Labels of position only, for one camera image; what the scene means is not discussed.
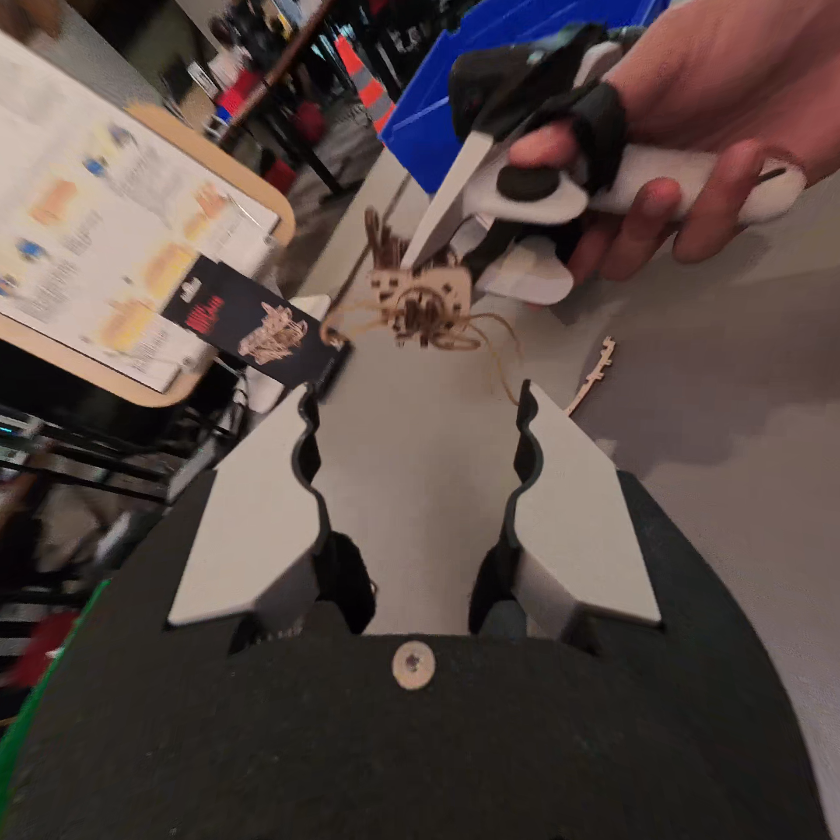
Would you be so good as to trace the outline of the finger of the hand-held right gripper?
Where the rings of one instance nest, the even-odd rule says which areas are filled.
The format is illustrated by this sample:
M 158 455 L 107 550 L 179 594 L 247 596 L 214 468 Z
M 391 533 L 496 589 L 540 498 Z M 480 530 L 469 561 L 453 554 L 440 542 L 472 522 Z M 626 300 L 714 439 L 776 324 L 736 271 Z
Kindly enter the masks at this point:
M 574 278 L 556 255 L 555 243 L 545 236 L 528 236 L 480 274 L 474 294 L 549 307 L 573 288 Z
M 402 269 L 413 270 L 427 263 L 449 245 L 467 217 L 464 210 L 466 186 L 495 144 L 490 134 L 476 131 L 469 134 L 416 227 L 402 258 Z

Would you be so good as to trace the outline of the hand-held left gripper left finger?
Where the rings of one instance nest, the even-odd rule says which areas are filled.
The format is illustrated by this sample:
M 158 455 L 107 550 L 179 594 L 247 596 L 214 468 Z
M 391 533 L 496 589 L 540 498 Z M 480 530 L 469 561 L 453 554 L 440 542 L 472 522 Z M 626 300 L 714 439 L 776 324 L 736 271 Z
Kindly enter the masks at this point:
M 299 624 L 320 588 L 314 560 L 331 527 L 312 487 L 319 404 L 300 385 L 215 468 L 168 623 L 250 614 L 270 634 Z

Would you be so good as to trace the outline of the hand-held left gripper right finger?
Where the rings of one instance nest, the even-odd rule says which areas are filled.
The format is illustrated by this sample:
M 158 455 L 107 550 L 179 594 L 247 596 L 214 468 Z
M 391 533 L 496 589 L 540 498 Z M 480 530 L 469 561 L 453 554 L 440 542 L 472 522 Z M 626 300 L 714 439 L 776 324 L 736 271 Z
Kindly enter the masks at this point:
M 583 615 L 658 627 L 662 615 L 614 463 L 530 380 L 517 427 L 520 486 L 502 529 L 515 600 L 553 639 L 568 637 Z

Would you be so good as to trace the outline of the wooden model part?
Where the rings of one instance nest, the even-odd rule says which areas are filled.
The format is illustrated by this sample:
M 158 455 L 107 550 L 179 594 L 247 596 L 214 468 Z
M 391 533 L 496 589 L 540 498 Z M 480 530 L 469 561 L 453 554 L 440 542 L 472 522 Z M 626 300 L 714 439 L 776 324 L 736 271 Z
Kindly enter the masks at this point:
M 585 398 L 590 394 L 592 388 L 597 383 L 603 381 L 606 370 L 613 364 L 615 349 L 616 342 L 614 338 L 611 336 L 605 337 L 602 342 L 598 361 L 590 373 L 584 378 L 582 385 L 575 394 L 570 405 L 568 405 L 564 410 L 567 417 L 571 417 L 583 403 Z

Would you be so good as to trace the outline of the model kit instruction booklet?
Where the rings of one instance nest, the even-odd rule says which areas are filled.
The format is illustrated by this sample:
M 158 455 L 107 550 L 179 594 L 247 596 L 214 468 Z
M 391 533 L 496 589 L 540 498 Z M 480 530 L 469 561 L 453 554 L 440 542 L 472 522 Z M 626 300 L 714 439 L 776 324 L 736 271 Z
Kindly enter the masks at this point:
M 349 343 L 320 337 L 330 302 L 324 295 L 288 301 L 200 256 L 161 315 L 241 366 L 248 407 L 264 415 L 300 385 L 309 385 L 319 402 L 327 399 L 352 353 Z

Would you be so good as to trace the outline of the person's right hand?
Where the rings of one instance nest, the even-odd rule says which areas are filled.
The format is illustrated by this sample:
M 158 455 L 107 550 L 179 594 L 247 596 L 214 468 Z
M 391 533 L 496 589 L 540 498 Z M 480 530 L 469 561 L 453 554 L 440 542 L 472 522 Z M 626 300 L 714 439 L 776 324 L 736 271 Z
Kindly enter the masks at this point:
M 707 151 L 718 161 L 680 225 L 679 186 L 646 184 L 625 217 L 596 214 L 568 268 L 632 277 L 675 234 L 673 258 L 696 264 L 743 227 L 739 213 L 765 159 L 787 158 L 808 186 L 839 165 L 839 2 L 695 1 L 656 19 L 608 80 L 633 143 Z

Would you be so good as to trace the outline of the blue plastic bin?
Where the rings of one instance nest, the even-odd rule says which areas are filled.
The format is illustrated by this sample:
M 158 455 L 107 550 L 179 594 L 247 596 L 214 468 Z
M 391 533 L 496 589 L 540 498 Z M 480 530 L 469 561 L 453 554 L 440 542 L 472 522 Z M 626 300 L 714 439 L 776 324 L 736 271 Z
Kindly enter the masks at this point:
M 460 150 L 448 102 L 448 75 L 466 52 L 525 43 L 569 24 L 648 26 L 669 1 L 485 1 L 428 51 L 381 132 L 385 147 L 414 181 L 435 193 Z

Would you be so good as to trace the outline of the orange traffic cone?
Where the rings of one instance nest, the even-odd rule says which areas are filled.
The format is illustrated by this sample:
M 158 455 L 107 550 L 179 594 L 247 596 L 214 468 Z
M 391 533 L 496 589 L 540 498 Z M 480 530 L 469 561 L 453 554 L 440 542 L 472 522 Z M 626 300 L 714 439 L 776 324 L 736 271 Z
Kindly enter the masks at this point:
M 345 36 L 338 36 L 333 45 L 357 90 L 374 130 L 381 137 L 395 110 L 394 101 L 382 83 L 371 74 Z

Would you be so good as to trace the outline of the black metal rack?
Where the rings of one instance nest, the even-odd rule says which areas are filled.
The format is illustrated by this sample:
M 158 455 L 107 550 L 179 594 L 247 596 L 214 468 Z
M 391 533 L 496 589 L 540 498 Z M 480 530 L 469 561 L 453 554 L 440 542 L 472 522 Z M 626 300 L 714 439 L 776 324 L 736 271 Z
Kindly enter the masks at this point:
M 151 468 L 131 467 L 126 458 L 171 455 L 184 459 L 218 430 L 234 404 L 235 387 L 245 382 L 245 363 L 230 353 L 213 358 L 188 396 L 175 404 L 147 407 L 82 380 L 13 344 L 1 342 L 2 409 L 33 416 L 47 426 L 59 453 L 87 452 L 83 462 L 113 474 L 163 487 Z

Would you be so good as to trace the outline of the brown long table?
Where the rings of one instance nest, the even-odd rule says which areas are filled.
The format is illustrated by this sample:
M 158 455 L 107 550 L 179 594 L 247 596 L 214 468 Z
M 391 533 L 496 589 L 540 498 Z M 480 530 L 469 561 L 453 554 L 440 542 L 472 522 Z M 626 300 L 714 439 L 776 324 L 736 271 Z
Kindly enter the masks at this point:
M 364 180 L 342 184 L 316 154 L 312 143 L 306 141 L 296 129 L 293 121 L 280 110 L 280 84 L 302 61 L 305 49 L 312 46 L 313 40 L 320 35 L 336 1 L 324 1 L 309 18 L 303 28 L 298 30 L 289 45 L 284 48 L 273 67 L 260 76 L 259 84 L 236 113 L 225 123 L 225 127 L 216 141 L 216 145 L 229 155 L 239 135 L 247 128 L 247 122 L 256 116 L 267 126 L 269 132 L 285 150 L 293 150 L 312 169 L 318 179 L 329 189 L 330 194 L 320 198 L 321 205 L 332 203 L 345 196 L 358 192 Z

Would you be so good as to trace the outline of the green plastic bin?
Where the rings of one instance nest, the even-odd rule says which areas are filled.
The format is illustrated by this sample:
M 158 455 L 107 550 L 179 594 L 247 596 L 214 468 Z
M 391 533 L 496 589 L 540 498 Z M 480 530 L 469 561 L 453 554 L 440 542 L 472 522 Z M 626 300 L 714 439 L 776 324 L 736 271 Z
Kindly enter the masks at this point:
M 40 702 L 46 692 L 46 687 L 50 677 L 58 668 L 61 659 L 64 656 L 65 650 L 69 644 L 72 643 L 74 637 L 77 635 L 78 628 L 84 624 L 90 611 L 97 604 L 111 584 L 110 579 L 106 579 L 98 584 L 93 593 L 87 600 L 87 603 L 81 609 L 81 612 L 69 627 L 69 631 L 62 641 L 62 644 L 51 652 L 49 663 L 45 667 L 41 677 L 35 686 L 29 691 L 19 713 L 15 719 L 6 728 L 5 734 L 1 741 L 1 830 L 5 828 L 7 821 L 7 814 L 13 801 L 13 777 L 16 770 L 18 759 L 22 753 L 25 741 L 28 737 L 29 731 L 33 724 L 33 719 Z

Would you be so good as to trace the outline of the white illustrated instruction sheet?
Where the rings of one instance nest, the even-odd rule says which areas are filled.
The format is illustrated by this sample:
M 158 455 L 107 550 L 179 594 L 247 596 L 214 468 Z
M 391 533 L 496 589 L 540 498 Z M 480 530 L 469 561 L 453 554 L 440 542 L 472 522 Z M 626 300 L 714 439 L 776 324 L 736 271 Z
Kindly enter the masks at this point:
M 162 317 L 196 259 L 251 276 L 277 216 L 2 34 L 2 315 L 158 393 L 206 344 Z

